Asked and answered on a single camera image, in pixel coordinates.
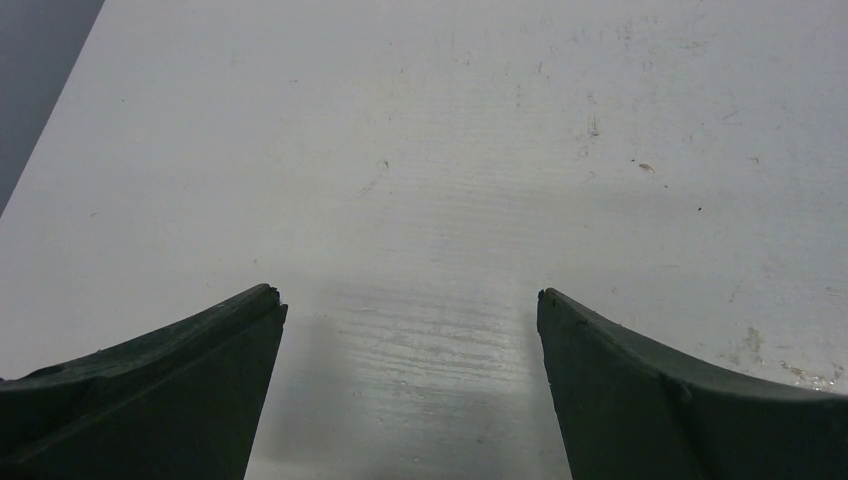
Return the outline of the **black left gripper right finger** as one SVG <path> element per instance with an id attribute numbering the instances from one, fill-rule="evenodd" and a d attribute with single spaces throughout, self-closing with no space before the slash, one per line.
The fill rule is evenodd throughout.
<path id="1" fill-rule="evenodd" d="M 576 479 L 843 479 L 847 399 L 740 374 L 548 288 L 537 330 Z"/>

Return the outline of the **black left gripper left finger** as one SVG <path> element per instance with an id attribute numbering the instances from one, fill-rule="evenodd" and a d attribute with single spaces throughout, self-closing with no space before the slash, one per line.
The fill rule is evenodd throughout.
<path id="1" fill-rule="evenodd" d="M 287 308 L 256 285 L 1 384 L 5 479 L 241 479 Z"/>

